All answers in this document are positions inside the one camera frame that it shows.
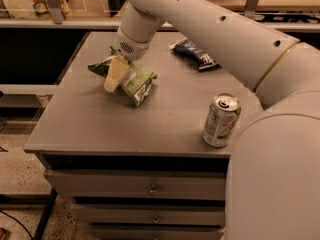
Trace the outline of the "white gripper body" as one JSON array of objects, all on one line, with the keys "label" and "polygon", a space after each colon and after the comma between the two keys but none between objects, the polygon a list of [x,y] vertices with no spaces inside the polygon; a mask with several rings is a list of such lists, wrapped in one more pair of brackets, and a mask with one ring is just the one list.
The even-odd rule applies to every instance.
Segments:
[{"label": "white gripper body", "polygon": [[130,61],[136,61],[144,56],[150,46],[149,42],[138,42],[129,38],[121,27],[114,39],[114,50]]}]

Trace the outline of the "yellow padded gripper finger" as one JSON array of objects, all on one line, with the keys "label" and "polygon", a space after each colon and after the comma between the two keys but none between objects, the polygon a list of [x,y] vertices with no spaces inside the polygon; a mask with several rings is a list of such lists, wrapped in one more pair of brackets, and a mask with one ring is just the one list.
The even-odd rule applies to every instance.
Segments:
[{"label": "yellow padded gripper finger", "polygon": [[104,82],[104,89],[113,93],[128,74],[130,66],[127,59],[120,55],[110,56],[107,62],[109,69]]}]

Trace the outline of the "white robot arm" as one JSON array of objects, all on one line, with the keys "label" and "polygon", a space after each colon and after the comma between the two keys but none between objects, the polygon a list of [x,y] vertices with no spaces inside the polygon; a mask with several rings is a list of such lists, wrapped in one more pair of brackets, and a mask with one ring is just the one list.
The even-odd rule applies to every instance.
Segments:
[{"label": "white robot arm", "polygon": [[265,105],[239,136],[226,240],[320,240],[320,51],[205,0],[127,0],[115,45],[144,55],[165,22]]}]

